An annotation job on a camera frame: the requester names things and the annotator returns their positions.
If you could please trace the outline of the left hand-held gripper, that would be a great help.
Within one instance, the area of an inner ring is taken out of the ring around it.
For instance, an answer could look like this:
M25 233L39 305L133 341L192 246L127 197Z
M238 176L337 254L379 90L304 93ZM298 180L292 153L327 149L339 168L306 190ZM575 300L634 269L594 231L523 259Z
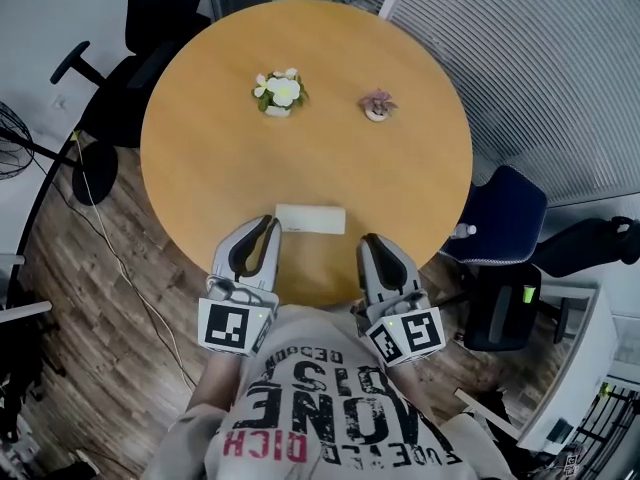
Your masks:
M282 227L272 215L249 220L217 246L207 294L198 304L198 344L210 351L256 356L277 316L272 293ZM251 286L231 279L248 279Z

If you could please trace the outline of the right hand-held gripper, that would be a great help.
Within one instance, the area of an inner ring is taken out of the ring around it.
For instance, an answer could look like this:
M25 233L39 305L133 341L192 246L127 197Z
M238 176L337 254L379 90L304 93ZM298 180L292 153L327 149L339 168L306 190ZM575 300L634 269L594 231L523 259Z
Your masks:
M420 360L445 347L440 310L419 289L417 267L396 243L366 234L356 247L356 261L360 289L369 306L363 301L357 306L358 331L384 366Z

